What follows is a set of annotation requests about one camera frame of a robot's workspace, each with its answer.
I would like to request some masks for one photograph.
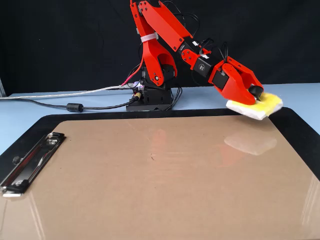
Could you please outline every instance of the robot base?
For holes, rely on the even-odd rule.
[[[128,112],[165,111],[172,104],[171,89],[145,87],[139,101],[126,106]]]

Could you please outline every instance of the metal clip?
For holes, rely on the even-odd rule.
[[[24,194],[65,138],[63,133],[58,132],[43,136],[0,184],[3,197]]]

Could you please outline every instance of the red wire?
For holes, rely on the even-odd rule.
[[[135,70],[135,72],[132,73],[132,74],[124,81],[124,83],[122,83],[121,86],[126,85],[127,82],[129,82],[129,80],[130,80],[137,72],[139,72],[139,70],[141,69],[143,63],[144,63],[144,57],[142,56],[141,63],[140,63],[140,66],[138,67],[138,69]]]

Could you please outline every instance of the black backdrop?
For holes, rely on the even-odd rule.
[[[319,82],[319,0],[173,2],[200,18],[197,40],[227,41],[229,55],[263,84]],[[186,24],[193,32],[193,20]],[[139,63],[139,44],[129,0],[0,1],[0,78],[8,94],[119,85]],[[179,84],[195,86],[174,56]]]

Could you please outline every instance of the black clipboard border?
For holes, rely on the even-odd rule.
[[[143,112],[103,112],[48,115],[40,118],[21,137],[0,155],[0,182],[15,167],[13,159],[24,157],[44,135],[52,132],[60,123],[78,120],[183,118],[239,115],[229,109],[197,109]],[[320,180],[320,135],[292,109],[284,107],[270,117],[293,149],[299,154],[313,174]]]

